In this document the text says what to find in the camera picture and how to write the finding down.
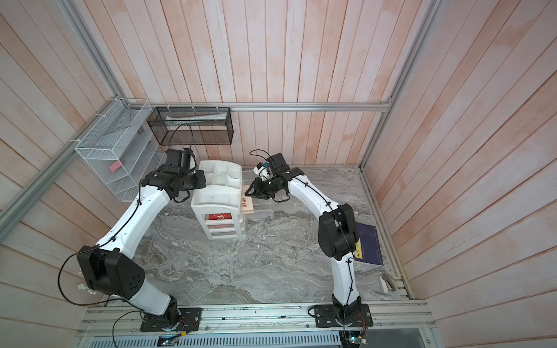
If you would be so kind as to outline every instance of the marble tabletop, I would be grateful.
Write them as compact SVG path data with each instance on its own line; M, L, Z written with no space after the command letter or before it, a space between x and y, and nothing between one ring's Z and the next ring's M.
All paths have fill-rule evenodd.
M358 168L303 168L322 192L349 203L356 221L375 225ZM296 198L275 203L273 218L248 220L243 239L210 241L189 201L169 203L141 240L134 261L147 279L180 304L331 301L329 259L317 243L317 220ZM380 292L385 266L355 262L356 285L364 301L397 300Z

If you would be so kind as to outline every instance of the red book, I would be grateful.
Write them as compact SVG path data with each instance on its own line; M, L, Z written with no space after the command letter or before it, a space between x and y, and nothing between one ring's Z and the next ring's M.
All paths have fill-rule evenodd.
M229 220L232 219L232 215L230 213L225 214L209 214L207 220Z

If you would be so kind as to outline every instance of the black wire mesh basket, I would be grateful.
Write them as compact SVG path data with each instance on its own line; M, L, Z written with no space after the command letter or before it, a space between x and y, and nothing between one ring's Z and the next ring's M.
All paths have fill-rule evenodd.
M159 106L147 123L160 145L230 145L234 135L227 107Z

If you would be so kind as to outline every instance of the white plastic drawer organizer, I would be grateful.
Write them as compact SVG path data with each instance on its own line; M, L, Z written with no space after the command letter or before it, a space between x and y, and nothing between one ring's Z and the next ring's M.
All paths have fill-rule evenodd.
M207 186L192 194L192 209L207 238L241 238L246 220L241 212L242 166L226 161L201 161Z

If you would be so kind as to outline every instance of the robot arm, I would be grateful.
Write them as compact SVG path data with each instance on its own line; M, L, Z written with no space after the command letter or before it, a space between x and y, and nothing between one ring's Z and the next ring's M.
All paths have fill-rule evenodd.
M358 231L351 206L329 199L312 185L302 170L290 168L282 154L270 156L253 171L258 177L246 196L275 200L275 194L285 190L286 194L301 200L319 221L319 246L333 269L335 317L339 322L351 321L361 308L353 267Z
M188 192L189 198L190 190L205 185L204 172L196 170L190 149L167 150L166 163L142 180L136 201L116 225L96 246L84 246L77 255L88 287L127 300L159 323L161 329L173 329L179 319L176 300L150 284L145 271L132 258L160 210L180 191Z

